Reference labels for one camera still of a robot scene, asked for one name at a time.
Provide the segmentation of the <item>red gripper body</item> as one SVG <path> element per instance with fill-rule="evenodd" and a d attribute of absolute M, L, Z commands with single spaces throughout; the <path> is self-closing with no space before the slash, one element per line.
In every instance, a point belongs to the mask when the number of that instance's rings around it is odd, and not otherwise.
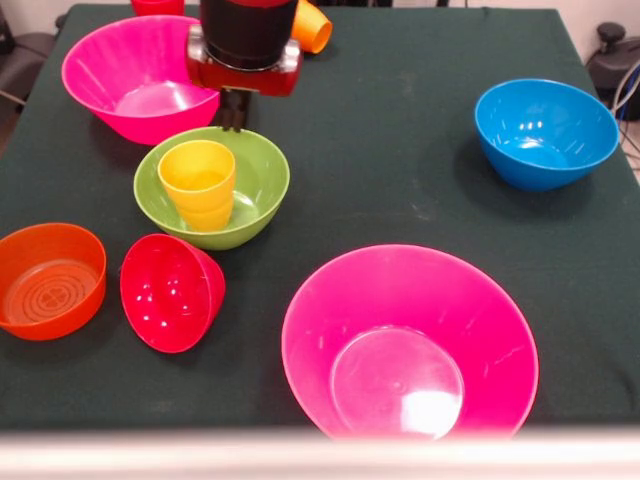
<path fill-rule="evenodd" d="M 230 67 L 208 53 L 200 24 L 189 26 L 185 53 L 188 76 L 195 85 L 216 90 L 257 92 L 273 97 L 286 97 L 293 92 L 303 61 L 299 42 L 290 39 L 280 59 L 267 69 Z"/>

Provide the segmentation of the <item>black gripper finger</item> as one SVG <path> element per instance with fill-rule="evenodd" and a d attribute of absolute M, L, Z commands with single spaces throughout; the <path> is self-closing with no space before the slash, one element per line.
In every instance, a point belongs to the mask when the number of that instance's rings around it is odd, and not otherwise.
<path fill-rule="evenodd" d="M 236 95 L 233 90 L 223 89 L 220 92 L 218 124 L 224 130 L 233 129 L 236 111 Z"/>
<path fill-rule="evenodd" d="M 240 132 L 246 127 L 250 103 L 250 91 L 233 91 L 232 128 L 234 131 Z"/>

